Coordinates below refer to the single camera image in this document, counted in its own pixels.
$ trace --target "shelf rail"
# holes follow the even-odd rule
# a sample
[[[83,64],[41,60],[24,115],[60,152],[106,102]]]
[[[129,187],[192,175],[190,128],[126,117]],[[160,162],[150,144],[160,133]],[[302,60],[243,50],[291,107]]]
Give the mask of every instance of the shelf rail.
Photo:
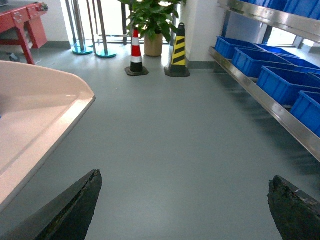
[[[265,93],[253,80],[244,75],[214,47],[209,53],[231,77],[233,77],[265,110],[267,110],[298,142],[320,162],[320,138],[297,120],[282,105]]]

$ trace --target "stainless steel shelf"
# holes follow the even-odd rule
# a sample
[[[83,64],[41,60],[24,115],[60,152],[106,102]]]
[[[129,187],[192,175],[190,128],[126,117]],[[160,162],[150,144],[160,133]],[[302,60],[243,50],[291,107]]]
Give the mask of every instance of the stainless steel shelf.
[[[320,43],[320,21],[238,0],[219,0],[228,11]]]
[[[264,107],[293,137],[295,137],[319,162],[320,138],[297,120],[289,111],[266,94],[252,79],[244,75],[213,47],[209,53],[261,106]]]

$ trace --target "traffic cone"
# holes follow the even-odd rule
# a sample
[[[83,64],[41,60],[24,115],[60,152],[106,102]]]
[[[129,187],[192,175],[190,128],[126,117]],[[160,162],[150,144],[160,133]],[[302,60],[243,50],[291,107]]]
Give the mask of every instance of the traffic cone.
[[[186,78],[190,76],[186,67],[186,30],[185,24],[180,23],[173,47],[173,54],[169,67],[164,68],[165,75]]]
[[[138,29],[135,27],[133,30],[131,44],[131,65],[125,68],[125,72],[129,76],[142,76],[149,73],[149,71],[142,65],[142,56],[138,35]]]

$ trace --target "storage bin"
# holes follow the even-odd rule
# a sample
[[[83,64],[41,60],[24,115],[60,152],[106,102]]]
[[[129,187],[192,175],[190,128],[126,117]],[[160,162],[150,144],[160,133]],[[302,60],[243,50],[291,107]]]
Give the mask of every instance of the storage bin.
[[[291,56],[291,57],[295,57],[295,58],[299,58],[298,56],[283,50],[280,47],[276,47],[276,46],[268,46],[268,45],[264,45],[264,44],[255,44],[256,46],[258,46],[259,48],[262,48],[268,52],[274,53],[274,54],[278,54],[278,55],[285,55],[285,56]]]
[[[258,78],[262,66],[292,69],[294,65],[271,52],[235,49],[232,64],[247,77]]]
[[[320,93],[320,78],[313,74],[262,67],[257,85],[281,105],[293,106],[299,91]]]
[[[318,0],[289,0],[284,12],[295,14],[306,18],[319,20],[320,18],[320,2]]]
[[[320,93],[300,91],[290,113],[320,137]]]
[[[301,58],[296,58],[296,57],[286,56],[286,55],[281,55],[281,57],[287,60],[288,62],[292,63],[293,65],[297,66],[296,70],[299,69],[298,67],[304,68],[304,69],[301,69],[304,72],[308,71],[308,69],[310,72],[313,72],[313,73],[315,72],[314,70],[320,70],[320,67]]]
[[[249,0],[248,3],[269,9],[283,11],[287,4],[287,0]]]
[[[235,48],[256,49],[264,51],[262,48],[248,41],[241,41],[233,38],[217,36],[215,50],[226,59],[232,59],[235,55]]]

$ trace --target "green leaves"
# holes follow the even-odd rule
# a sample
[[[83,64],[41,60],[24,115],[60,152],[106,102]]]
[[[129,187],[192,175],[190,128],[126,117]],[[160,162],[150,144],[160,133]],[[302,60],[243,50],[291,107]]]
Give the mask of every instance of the green leaves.
[[[118,0],[129,5],[131,0]],[[177,28],[172,24],[173,16],[179,18],[175,10],[176,4],[186,4],[187,0],[134,0],[132,13],[129,16],[128,30],[137,27],[140,38],[148,36],[151,40],[156,38],[156,33],[161,32],[166,41],[171,40],[171,31],[176,33]]]

